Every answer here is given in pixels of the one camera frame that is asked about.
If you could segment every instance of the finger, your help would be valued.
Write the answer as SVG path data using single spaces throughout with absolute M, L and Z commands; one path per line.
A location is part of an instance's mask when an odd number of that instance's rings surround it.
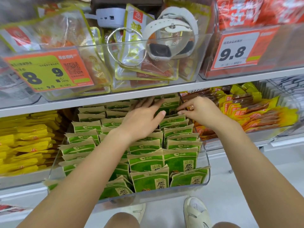
M 135 109 L 135 106 L 138 104 L 138 101 L 136 101 L 129 109 L 129 112 Z
M 140 100 L 139 103 L 137 103 L 137 105 L 135 106 L 135 109 L 141 107 L 143 105 L 143 103 L 145 103 L 146 100 L 147 100 L 147 98 Z
M 142 105 L 142 107 L 150 107 L 150 105 L 152 104 L 152 102 L 154 101 L 154 97 L 149 97 Z
M 152 125 L 153 127 L 156 129 L 159 125 L 159 123 L 163 120 L 163 118 L 165 117 L 166 115 L 166 111 L 160 111 L 156 116 L 155 118 L 152 120 Z
M 158 111 L 158 109 L 162 106 L 162 104 L 165 102 L 165 99 L 162 98 L 158 102 L 154 103 L 153 106 L 150 107 L 150 109 L 155 113 Z
M 177 112 L 177 114 L 178 115 L 184 114 L 184 115 L 186 115 L 187 118 L 191 118 L 191 119 L 193 119 L 193 117 L 194 117 L 194 112 L 193 111 L 188 111 L 188 110 L 179 111 L 179 112 Z
M 184 104 L 179 106 L 176 110 L 179 111 L 181 109 L 185 109 L 186 107 L 192 106 L 194 104 L 196 98 L 186 101 Z

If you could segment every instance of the white shelf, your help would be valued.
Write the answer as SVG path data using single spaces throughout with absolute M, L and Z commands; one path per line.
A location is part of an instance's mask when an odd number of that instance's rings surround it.
M 78 107 L 82 105 L 91 105 L 91 104 L 104 103 L 110 101 L 121 101 L 121 100 L 139 98 L 139 97 L 163 95 L 174 92 L 230 85 L 230 84 L 243 83 L 248 81 L 265 80 L 276 77 L 293 76 L 299 74 L 304 74 L 304 67 L 280 70 L 274 72 L 258 73 L 249 76 L 227 77 L 227 78 L 215 79 L 215 80 L 203 80 L 199 77 L 196 82 L 192 82 L 192 83 L 175 84 L 175 85 L 163 86 L 158 88 L 142 89 L 142 90 L 135 90 L 129 92 L 119 92 L 119 93 L 113 93 L 107 95 L 93 96 L 87 98 L 77 98 L 71 100 L 62 100 L 55 102 L 48 102 L 44 98 L 41 98 L 38 102 L 32 105 L 1 108 L 0 117 L 35 113 L 40 111 L 63 109 L 70 107 Z

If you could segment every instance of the white sneaker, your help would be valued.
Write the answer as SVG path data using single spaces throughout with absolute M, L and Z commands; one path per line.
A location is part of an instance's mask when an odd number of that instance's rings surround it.
M 187 228 L 212 228 L 208 210 L 198 198 L 189 197 L 185 200 L 184 216 Z
M 139 205 L 123 207 L 121 208 L 120 212 L 132 214 L 140 224 L 145 210 L 146 210 L 146 203 L 143 203 Z

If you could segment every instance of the watch face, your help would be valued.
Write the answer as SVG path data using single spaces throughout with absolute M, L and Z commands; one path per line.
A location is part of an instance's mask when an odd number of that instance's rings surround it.
M 179 52 L 177 55 L 190 52 L 192 50 L 193 46 L 194 46 L 194 42 L 193 41 L 188 41 L 185 48 L 181 52 Z
M 150 45 L 150 51 L 155 57 L 171 57 L 171 51 L 169 46 L 162 44 L 153 44 Z

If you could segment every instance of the orange price tag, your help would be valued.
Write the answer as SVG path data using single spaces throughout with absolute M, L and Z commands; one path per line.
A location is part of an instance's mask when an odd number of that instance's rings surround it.
M 211 70 L 257 65 L 279 26 L 223 34 Z
M 3 59 L 35 92 L 94 85 L 77 49 Z

